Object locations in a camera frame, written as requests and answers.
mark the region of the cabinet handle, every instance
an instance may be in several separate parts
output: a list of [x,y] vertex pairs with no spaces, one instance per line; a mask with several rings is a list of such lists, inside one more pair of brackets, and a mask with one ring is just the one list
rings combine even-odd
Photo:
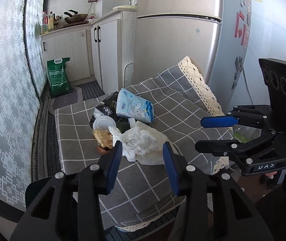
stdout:
[[94,41],[97,43],[97,40],[95,38],[95,31],[97,30],[97,27],[94,28]]
[[99,27],[97,27],[97,39],[98,39],[98,42],[100,43],[101,42],[101,39],[100,39],[100,36],[99,36],[99,34],[100,34],[100,31],[101,30],[101,27],[99,26]]

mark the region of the patterned wallpaper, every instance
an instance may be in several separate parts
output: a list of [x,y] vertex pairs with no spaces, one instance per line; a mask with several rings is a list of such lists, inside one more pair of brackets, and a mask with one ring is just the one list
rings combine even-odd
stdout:
[[41,95],[47,79],[46,66],[41,60],[41,37],[39,32],[43,2],[44,0],[27,0],[25,22],[29,62],[39,95]]
[[0,0],[0,199],[25,210],[39,101],[23,43],[24,0]]

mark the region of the blue tissue package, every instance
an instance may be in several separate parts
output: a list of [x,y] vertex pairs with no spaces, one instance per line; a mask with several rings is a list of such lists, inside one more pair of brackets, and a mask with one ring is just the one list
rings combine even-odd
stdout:
[[154,118],[154,109],[150,101],[126,89],[121,89],[117,97],[116,114],[121,117],[135,118],[143,123],[151,123]]

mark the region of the blue gripper pad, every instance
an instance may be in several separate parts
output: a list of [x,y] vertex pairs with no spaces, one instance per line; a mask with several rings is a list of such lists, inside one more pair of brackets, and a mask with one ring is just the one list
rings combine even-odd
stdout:
[[176,195],[179,194],[179,180],[178,180],[178,172],[175,169],[173,159],[171,156],[171,153],[173,153],[171,146],[169,146],[169,143],[165,142],[163,144],[163,159],[165,163],[165,168],[167,175],[170,180],[171,189],[174,191]]
[[232,127],[238,123],[238,119],[233,116],[204,117],[201,119],[203,128],[225,128]]
[[119,164],[121,163],[122,159],[122,153],[123,153],[123,145],[119,141],[119,144],[112,159],[112,163],[110,164],[110,168],[107,172],[107,180],[108,180],[107,191],[109,194],[115,185],[116,175],[118,172]]

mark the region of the green bag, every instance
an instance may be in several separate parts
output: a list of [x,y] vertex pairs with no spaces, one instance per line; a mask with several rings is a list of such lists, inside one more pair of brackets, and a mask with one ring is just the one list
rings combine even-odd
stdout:
[[69,60],[70,58],[68,57],[47,61],[47,70],[49,81],[51,83],[52,98],[73,91],[65,72],[65,62],[68,62]]

